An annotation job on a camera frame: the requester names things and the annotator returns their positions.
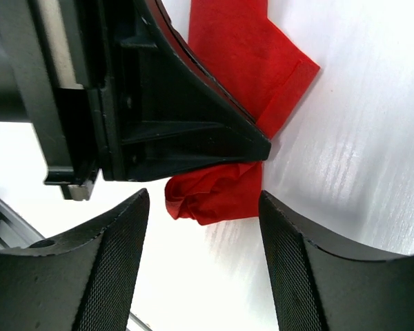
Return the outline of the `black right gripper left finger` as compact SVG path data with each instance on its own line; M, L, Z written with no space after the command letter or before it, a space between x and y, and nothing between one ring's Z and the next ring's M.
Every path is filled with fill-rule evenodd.
M148 215L142 189L75 228L0 250L0 330L126 330Z

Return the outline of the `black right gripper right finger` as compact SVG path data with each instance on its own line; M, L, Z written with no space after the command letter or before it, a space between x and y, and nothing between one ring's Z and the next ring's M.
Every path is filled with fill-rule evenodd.
M259 224L280 330L414 330L414 255L348 239L265 191Z

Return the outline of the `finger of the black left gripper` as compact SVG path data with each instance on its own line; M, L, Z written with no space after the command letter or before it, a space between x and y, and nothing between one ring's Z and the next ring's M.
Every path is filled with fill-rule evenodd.
M155 1L157 7L161 15L163 16L166 25L168 26L170 33L173 35L173 38L176 40L177 44L181 48L181 51L189 58L189 62L191 62L198 71L201 72L201 77L207 79L209 83L212 83L213 87L217 90L217 92L227 101L230 101L240 112L242 116L247 118L250 122L256 123L255 118L245 110L242 105L232 96L225 87L217 80L217 78L203 65L203 63L199 60L199 58L195 55L195 53L190 49L189 45L184 41L182 36L178 33L176 29L173 28L171 23L170 16L168 15L167 10L165 9L164 4L162 1Z
M268 137L199 62L162 2L97 5L106 180L148 182L268 158Z

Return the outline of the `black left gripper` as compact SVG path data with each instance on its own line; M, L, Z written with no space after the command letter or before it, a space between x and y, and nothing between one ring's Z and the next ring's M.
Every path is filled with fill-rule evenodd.
M88 200L105 145L98 3L0 1L0 44L0 121L31 123L45 184Z

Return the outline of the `red paper napkin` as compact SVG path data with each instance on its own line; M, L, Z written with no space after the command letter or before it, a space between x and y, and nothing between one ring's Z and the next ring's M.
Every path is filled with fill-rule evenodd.
M268 18L266 1L193 1L188 44L199 60L273 138L319 72ZM256 217L260 162L219 165L171 178L166 209L201 225Z

